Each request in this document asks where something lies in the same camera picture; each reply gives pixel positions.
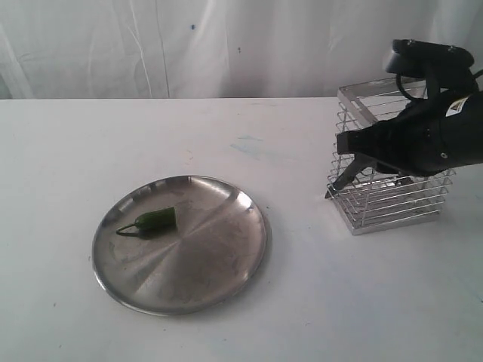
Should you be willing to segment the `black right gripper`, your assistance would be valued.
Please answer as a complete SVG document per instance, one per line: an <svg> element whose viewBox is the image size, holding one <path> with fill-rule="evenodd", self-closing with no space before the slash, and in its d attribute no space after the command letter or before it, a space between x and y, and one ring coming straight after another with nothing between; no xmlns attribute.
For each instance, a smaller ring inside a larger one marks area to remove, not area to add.
<svg viewBox="0 0 483 362"><path fill-rule="evenodd" d="M378 173L399 176L431 176L481 164L482 92L447 90L394 121L339 133L337 154L371 156Z"/></svg>

